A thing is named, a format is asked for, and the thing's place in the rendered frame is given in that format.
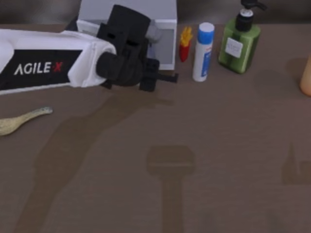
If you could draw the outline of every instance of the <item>wooden table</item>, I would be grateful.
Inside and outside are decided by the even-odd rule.
[[[0,139],[0,232],[311,232],[311,98],[297,85],[311,25],[261,28],[244,75],[217,63],[218,26],[204,83],[190,58],[154,93],[0,96],[0,118],[55,110]]]

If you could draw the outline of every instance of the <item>spray can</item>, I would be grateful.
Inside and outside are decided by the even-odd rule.
[[[215,26],[211,23],[201,23],[195,46],[195,57],[192,78],[196,82],[206,80],[212,52]]]

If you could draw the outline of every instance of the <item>green bottle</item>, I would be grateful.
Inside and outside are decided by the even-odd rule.
[[[224,30],[219,63],[239,74],[251,66],[260,36],[260,28],[253,25],[253,7],[266,10],[267,7],[258,0],[241,0],[244,9],[235,19],[230,20]]]

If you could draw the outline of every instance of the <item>blue label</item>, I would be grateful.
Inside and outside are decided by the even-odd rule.
[[[210,62],[210,54],[211,54],[211,52],[207,52],[204,54],[202,74],[201,74],[202,77],[207,76],[208,66],[209,66],[209,62]]]

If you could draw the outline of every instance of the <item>spoon handle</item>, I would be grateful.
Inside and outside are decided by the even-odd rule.
[[[50,107],[39,108],[39,109],[33,110],[29,113],[26,113],[24,115],[21,115],[19,117],[19,119],[20,119],[21,123],[25,123],[25,122],[27,122],[27,121],[35,118],[35,117],[51,114],[52,112],[53,112],[53,109]]]

